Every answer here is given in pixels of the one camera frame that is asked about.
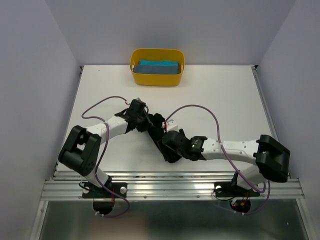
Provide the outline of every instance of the table top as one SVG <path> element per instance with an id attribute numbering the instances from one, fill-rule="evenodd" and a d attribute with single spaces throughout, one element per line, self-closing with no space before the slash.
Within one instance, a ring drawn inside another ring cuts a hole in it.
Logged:
<path id="1" fill-rule="evenodd" d="M 209 108 L 220 125 L 221 139 L 246 141 L 271 135 L 251 66 L 187 65 L 181 82 L 175 87 L 137 85 L 128 65 L 84 66 L 66 135 L 72 127 L 98 124 L 96 119 L 85 120 L 81 114 L 108 96 L 122 96 L 128 100 L 140 98 L 149 113 L 160 113 L 166 118 L 178 107 L 198 104 Z M 121 99 L 110 99 L 87 113 L 104 119 L 125 109 Z M 217 127 L 212 116 L 203 109 L 189 107 L 177 112 L 172 119 L 183 128 L 186 136 L 217 138 Z M 235 162 L 244 169 L 247 163 Z M 232 171 L 228 161 L 165 162 L 147 132 L 131 131 L 109 141 L 100 165 L 103 171 L 120 172 L 208 172 Z M 70 171 L 58 164 L 57 171 Z"/>

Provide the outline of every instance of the wall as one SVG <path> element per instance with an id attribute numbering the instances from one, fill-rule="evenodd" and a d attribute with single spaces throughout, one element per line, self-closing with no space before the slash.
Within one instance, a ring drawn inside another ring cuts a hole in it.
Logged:
<path id="1" fill-rule="evenodd" d="M 79 66 L 43 0 L 0 3 L 0 238 L 29 239 Z"/>
<path id="2" fill-rule="evenodd" d="M 294 0 L 46 0 L 81 65 L 178 48 L 188 64 L 258 64 Z"/>
<path id="3" fill-rule="evenodd" d="M 297 0 L 263 57 L 258 75 L 279 139 L 291 150 L 320 230 L 320 1 Z"/>

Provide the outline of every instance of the glass panel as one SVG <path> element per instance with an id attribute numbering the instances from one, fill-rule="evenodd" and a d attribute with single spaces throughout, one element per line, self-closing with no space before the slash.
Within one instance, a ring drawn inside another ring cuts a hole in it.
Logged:
<path id="1" fill-rule="evenodd" d="M 252 209 L 263 201 L 252 201 Z M 117 202 L 114 212 L 125 208 Z M 92 202 L 50 202 L 42 240 L 303 240 L 308 239 L 294 199 L 270 200 L 254 215 L 231 211 L 228 202 L 132 202 L 116 218 L 95 216 Z"/>

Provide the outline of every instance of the yellow basket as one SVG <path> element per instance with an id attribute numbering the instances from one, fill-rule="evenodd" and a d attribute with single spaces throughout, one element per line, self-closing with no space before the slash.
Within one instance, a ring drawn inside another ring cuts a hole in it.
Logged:
<path id="1" fill-rule="evenodd" d="M 140 60 L 175 61 L 179 63 L 179 74 L 143 74 L 135 73 L 133 68 Z M 184 54 L 176 49 L 140 48 L 132 53 L 130 69 L 136 84 L 149 86 L 177 86 L 185 67 Z"/>

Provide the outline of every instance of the blue fabric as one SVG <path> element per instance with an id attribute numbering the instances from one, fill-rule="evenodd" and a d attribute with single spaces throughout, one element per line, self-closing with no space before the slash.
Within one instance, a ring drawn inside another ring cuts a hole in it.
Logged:
<path id="1" fill-rule="evenodd" d="M 179 66 L 137 65 L 133 68 L 137 74 L 179 74 Z"/>
<path id="2" fill-rule="evenodd" d="M 139 65 L 148 65 L 148 66 L 179 66 L 177 61 L 149 61 L 149 60 L 140 60 Z"/>

